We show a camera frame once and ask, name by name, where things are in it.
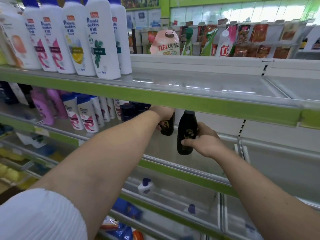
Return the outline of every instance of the pink detergent pouch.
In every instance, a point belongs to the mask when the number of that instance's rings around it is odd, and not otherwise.
[[[180,55],[180,41],[173,30],[161,30],[156,36],[149,35],[148,40],[152,43],[151,55]]]
[[[34,102],[34,105],[38,109],[44,123],[46,125],[54,124],[54,116],[50,109],[48,102],[46,101],[45,95],[37,89],[31,90],[31,98]]]
[[[47,93],[52,101],[54,108],[58,112],[58,117],[60,119],[67,119],[68,114],[61,100],[60,93],[58,92],[58,90],[48,88]]]

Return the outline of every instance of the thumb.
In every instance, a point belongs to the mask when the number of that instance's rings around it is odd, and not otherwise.
[[[194,147],[195,140],[194,139],[184,139],[181,141],[181,144],[188,147]]]

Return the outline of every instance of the orange label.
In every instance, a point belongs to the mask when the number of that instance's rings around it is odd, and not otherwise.
[[[99,17],[98,12],[90,12],[90,15],[91,15],[92,18],[98,18]]]
[[[44,20],[45,22],[51,22],[51,21],[50,21],[50,18],[48,18],[48,17],[43,17],[43,20]]]
[[[75,17],[72,15],[68,15],[66,18],[68,19],[68,21],[75,21]]]

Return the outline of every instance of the hand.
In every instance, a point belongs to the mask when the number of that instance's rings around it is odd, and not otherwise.
[[[181,141],[184,146],[193,147],[204,157],[217,159],[229,149],[223,144],[218,134],[203,122],[198,122],[199,138],[185,139]]]
[[[170,120],[170,118],[172,117],[176,109],[152,105],[149,110],[156,112],[160,117],[160,121],[163,121],[163,120]]]

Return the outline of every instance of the person's right hand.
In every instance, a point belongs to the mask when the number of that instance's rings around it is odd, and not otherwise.
[[[218,134],[203,122],[198,122],[197,139],[185,139],[181,143],[184,146],[193,147],[204,157],[216,159],[226,150],[229,150],[221,141]]]

